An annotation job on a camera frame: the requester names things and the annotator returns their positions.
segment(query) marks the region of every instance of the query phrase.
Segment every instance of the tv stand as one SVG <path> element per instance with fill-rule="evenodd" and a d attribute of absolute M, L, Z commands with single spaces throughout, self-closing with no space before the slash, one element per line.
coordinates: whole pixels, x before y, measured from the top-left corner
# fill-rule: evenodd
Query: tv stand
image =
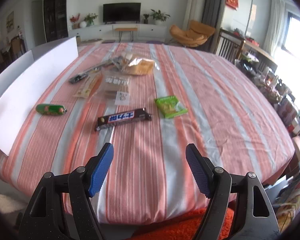
<path fill-rule="evenodd" d="M 116 29 L 129 29 L 124 33 Z M 80 28 L 69 30 L 69 37 L 80 36 L 82 41 L 91 39 L 116 40 L 120 38 L 124 41 L 165 41 L 167 27 L 162 25 L 141 24 L 141 23 L 123 23 L 104 25 L 93 25 L 89 28 Z"/>

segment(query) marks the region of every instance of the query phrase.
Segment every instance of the green snack bag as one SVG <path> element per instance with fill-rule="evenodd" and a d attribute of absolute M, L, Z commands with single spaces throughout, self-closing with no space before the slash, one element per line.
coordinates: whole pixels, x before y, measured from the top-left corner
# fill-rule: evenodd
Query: green snack bag
<path fill-rule="evenodd" d="M 64 106 L 52 104 L 39 104 L 35 110 L 40 114 L 63 115 L 67 112 Z"/>
<path fill-rule="evenodd" d="M 181 104 L 176 96 L 156 98 L 154 102 L 165 118 L 173 118 L 188 113 L 188 109 Z"/>

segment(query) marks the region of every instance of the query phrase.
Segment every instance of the blue gripper pad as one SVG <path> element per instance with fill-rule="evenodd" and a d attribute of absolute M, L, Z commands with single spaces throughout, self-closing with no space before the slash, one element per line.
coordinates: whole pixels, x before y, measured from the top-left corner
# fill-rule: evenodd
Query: blue gripper pad
<path fill-rule="evenodd" d="M 212 198 L 213 192 L 210 190 L 211 180 L 209 179 L 209 176 L 212 179 L 213 173 L 210 169 L 205 171 L 203 164 L 206 163 L 194 144 L 189 144 L 186 147 L 186 160 L 189 164 L 189 167 L 192 171 L 195 182 L 197 183 L 200 192 L 205 194 L 207 198 Z"/>
<path fill-rule="evenodd" d="M 100 191 L 101 186 L 106 178 L 114 155 L 113 145 L 111 143 L 106 143 L 99 154 L 102 154 L 102 156 L 90 178 L 90 187 L 88 189 L 90 198 Z"/>

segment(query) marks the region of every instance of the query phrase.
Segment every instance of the door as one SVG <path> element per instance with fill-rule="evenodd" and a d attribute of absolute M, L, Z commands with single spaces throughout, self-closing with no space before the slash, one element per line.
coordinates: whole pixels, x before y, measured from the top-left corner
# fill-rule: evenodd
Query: door
<path fill-rule="evenodd" d="M 34 35 L 34 44 L 39 46 L 46 42 L 43 27 L 42 1 L 31 2 L 32 28 Z"/>

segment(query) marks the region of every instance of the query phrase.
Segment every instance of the framed picture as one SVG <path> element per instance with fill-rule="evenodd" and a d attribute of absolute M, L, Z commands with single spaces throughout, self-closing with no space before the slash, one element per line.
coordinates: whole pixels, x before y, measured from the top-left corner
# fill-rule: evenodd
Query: framed picture
<path fill-rule="evenodd" d="M 11 32 L 14 29 L 14 19 L 13 19 L 13 11 L 7 16 L 6 26 L 7 33 Z"/>
<path fill-rule="evenodd" d="M 232 9 L 237 10 L 239 7 L 239 0 L 226 0 L 226 5 Z"/>

